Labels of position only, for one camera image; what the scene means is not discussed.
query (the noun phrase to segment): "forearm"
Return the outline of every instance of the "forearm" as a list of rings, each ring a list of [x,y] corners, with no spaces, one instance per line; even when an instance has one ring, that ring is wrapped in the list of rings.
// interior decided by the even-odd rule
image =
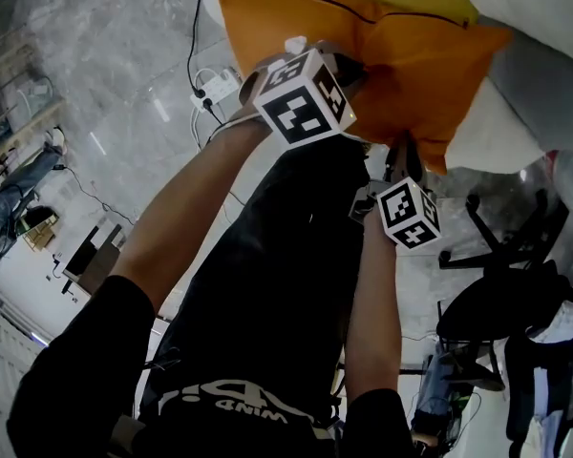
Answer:
[[[399,379],[401,325],[395,288],[396,254],[380,222],[377,210],[366,219],[346,344],[349,403],[378,388],[397,390]]]
[[[113,274],[137,284],[155,311],[189,268],[236,176],[267,127],[246,122],[215,137],[142,214]]]

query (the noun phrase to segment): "blue jeans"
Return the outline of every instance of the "blue jeans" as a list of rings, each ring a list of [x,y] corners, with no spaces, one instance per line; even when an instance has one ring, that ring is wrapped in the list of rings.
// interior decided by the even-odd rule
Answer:
[[[0,185],[0,227],[8,221],[19,201],[34,188],[61,158],[61,148],[45,143],[33,162],[20,168]]]

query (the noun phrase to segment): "orange pillow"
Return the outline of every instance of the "orange pillow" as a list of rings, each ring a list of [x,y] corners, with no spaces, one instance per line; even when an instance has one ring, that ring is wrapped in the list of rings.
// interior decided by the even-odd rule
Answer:
[[[351,102],[349,134],[391,145],[409,131],[420,157],[445,174],[444,155],[466,116],[505,29],[464,29],[445,17],[373,0],[219,0],[243,74],[304,35],[327,40],[364,63],[370,78]]]

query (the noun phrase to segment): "chair wheel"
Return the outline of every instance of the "chair wheel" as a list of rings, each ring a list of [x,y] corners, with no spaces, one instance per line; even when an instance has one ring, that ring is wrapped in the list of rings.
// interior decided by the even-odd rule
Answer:
[[[471,209],[475,212],[479,207],[479,197],[477,195],[468,195],[465,205],[468,209]]]

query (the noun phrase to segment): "shoe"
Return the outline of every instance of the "shoe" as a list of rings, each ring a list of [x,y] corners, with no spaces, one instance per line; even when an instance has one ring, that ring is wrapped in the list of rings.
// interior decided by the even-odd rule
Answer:
[[[53,130],[51,132],[51,140],[52,140],[52,146],[54,148],[61,149],[61,155],[65,156],[66,153],[68,152],[68,147],[66,146],[66,137],[64,136],[62,130],[59,129],[58,127],[53,127]]]

